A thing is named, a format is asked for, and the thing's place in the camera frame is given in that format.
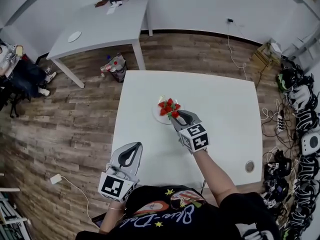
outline rectangular white table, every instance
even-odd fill
[[[177,99],[196,113],[210,138],[209,155],[236,185],[262,176],[262,131],[258,98],[251,81],[171,71],[127,71],[120,97],[112,152],[141,142],[140,184],[200,188],[203,176],[193,156],[178,142],[174,127],[155,120],[159,97]],[[246,172],[248,161],[254,169]]]
[[[148,2],[149,0],[124,1],[114,13],[108,15],[109,2],[97,8],[94,4],[81,8],[60,34],[46,59],[52,60],[81,88],[84,88],[85,84],[61,62],[60,58],[98,48],[132,45],[139,69],[145,70],[139,36],[144,17],[149,36],[153,35]],[[80,37],[68,42],[69,36],[77,31],[81,32]]]

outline stand leg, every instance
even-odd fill
[[[146,70],[144,56],[141,51],[139,39],[132,43],[132,47],[139,70]]]
[[[85,84],[83,82],[80,81],[80,79],[78,77],[76,77],[76,75],[74,73],[72,73],[70,71],[69,68],[67,68],[65,66],[65,64],[63,64],[61,62],[60,59],[56,58],[56,59],[52,59],[52,61],[54,62],[54,64],[57,65],[57,67],[59,69],[61,69],[72,81],[74,81],[80,88],[84,88]]]
[[[153,30],[152,30],[151,12],[150,12],[150,8],[149,8],[150,7],[149,3],[147,5],[147,7],[146,7],[145,17],[146,17],[146,23],[148,25],[149,37],[152,37],[154,35],[154,33],[153,33]]]

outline strawberry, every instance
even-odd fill
[[[172,111],[172,107],[167,106],[167,107],[165,108],[165,111],[166,111],[167,113],[171,112],[171,111]]]
[[[178,110],[181,108],[181,105],[179,105],[178,103],[177,104],[174,104],[175,105],[175,109],[174,110]]]
[[[164,116],[167,114],[167,111],[164,108],[161,108],[160,110],[160,116]]]
[[[164,101],[160,102],[160,103],[158,104],[158,106],[159,106],[160,108],[164,108],[164,107],[165,107],[165,102],[164,102]]]
[[[173,112],[171,113],[171,116],[174,117],[174,118],[177,118],[177,117],[179,116],[178,111],[173,111]]]
[[[170,99],[168,99],[168,100],[166,101],[166,103],[167,103],[169,106],[171,106],[171,105],[174,103],[174,101],[172,100],[172,98],[170,98]]]

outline small white plate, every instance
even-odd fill
[[[68,42],[72,43],[73,41],[77,40],[80,36],[81,36],[80,31],[74,32],[72,35],[69,36]]]
[[[161,96],[159,98],[158,102],[152,105],[152,114],[153,114],[154,119],[164,125],[171,125],[171,121],[170,121],[168,115],[160,115],[161,107],[158,104],[160,102],[164,102],[165,100],[168,100],[169,98],[166,98],[165,96]],[[184,109],[184,106],[177,99],[173,99],[173,98],[171,98],[171,99],[173,100],[173,102],[175,104],[178,103],[181,106],[178,110]]]

